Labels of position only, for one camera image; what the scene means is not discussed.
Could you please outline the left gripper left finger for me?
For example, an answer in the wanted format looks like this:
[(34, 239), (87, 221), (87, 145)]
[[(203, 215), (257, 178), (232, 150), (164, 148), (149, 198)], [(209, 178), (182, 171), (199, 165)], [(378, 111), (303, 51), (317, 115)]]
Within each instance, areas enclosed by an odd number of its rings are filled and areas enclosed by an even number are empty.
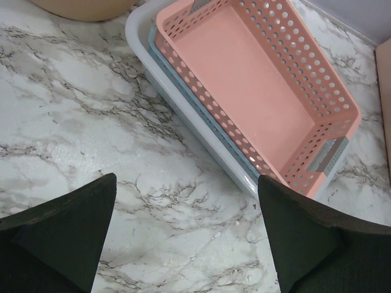
[(1, 219), (1, 292), (90, 292), (111, 222), (117, 177)]

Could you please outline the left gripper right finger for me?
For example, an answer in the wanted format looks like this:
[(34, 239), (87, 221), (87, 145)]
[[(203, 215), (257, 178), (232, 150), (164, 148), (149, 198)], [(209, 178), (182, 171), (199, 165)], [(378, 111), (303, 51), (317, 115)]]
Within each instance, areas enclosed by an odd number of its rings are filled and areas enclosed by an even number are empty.
[(258, 197), (281, 292), (390, 292), (390, 227), (266, 175), (258, 179)]

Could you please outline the light blue perforated basket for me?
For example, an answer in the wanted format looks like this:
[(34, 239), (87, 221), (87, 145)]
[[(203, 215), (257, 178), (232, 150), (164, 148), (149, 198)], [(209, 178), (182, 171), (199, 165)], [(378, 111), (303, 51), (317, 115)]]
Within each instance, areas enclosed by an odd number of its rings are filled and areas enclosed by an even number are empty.
[(173, 69), (172, 65), (166, 60), (166, 58), (160, 53), (154, 43), (154, 37), (157, 33), (157, 28), (153, 27), (150, 30), (148, 36), (149, 53), (160, 68), (165, 72), (170, 81), (176, 86), (176, 88), (183, 95), (184, 99), (192, 106), (197, 112), (197, 115), (204, 121), (206, 125), (214, 132), (214, 135), (219, 139), (221, 144), (224, 145), (224, 149), (230, 153), (230, 156), (241, 166), (246, 175), (251, 178), (255, 185), (258, 183), (260, 176), (259, 172), (249, 162), (249, 160), (243, 155), (242, 151), (235, 145), (233, 140), (227, 135), (219, 123), (213, 118), (213, 116), (207, 111), (205, 106), (198, 100), (193, 94), (186, 83)]

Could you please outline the large orange lidded container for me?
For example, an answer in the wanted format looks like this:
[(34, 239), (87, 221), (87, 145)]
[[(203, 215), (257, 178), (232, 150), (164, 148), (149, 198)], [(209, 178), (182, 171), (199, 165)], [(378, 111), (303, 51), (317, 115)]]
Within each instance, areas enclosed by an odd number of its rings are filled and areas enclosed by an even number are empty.
[(391, 39), (376, 48), (376, 67), (378, 73), (378, 84), (381, 99), (382, 118), (384, 123), (384, 134), (386, 138), (387, 157), (390, 169), (390, 147), (391, 147), (391, 97), (390, 97), (390, 54)]

